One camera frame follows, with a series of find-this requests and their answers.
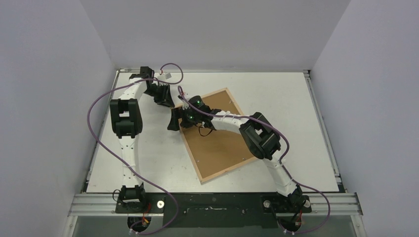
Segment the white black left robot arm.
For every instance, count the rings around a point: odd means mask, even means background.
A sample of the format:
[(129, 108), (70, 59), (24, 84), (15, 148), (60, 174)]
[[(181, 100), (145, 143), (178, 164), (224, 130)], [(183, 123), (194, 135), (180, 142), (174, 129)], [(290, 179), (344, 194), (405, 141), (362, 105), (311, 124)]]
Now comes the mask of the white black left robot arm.
[(170, 76), (161, 74), (159, 82), (153, 83), (154, 73), (148, 66), (141, 67), (138, 73), (129, 77), (131, 86), (118, 99), (110, 101), (112, 131), (118, 138), (121, 159), (124, 161), (116, 213), (141, 213), (149, 206), (144, 181), (138, 177), (138, 140), (143, 130), (139, 99), (146, 94), (153, 97), (154, 102), (160, 106), (174, 107), (170, 86), (163, 82)]

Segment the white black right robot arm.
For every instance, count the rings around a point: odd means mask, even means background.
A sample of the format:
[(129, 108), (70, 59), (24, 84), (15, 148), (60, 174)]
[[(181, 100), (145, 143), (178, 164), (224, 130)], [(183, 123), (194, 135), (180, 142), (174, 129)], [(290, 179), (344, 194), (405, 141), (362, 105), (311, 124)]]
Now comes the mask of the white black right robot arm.
[(233, 114), (230, 111), (211, 109), (200, 96), (192, 97), (182, 106), (171, 110), (168, 130), (179, 131), (202, 125), (211, 130), (229, 131), (240, 134), (250, 153), (263, 160), (280, 194), (279, 205), (286, 211), (309, 210), (309, 198), (303, 195), (301, 187), (285, 171), (281, 159), (280, 135), (260, 112), (251, 116)]

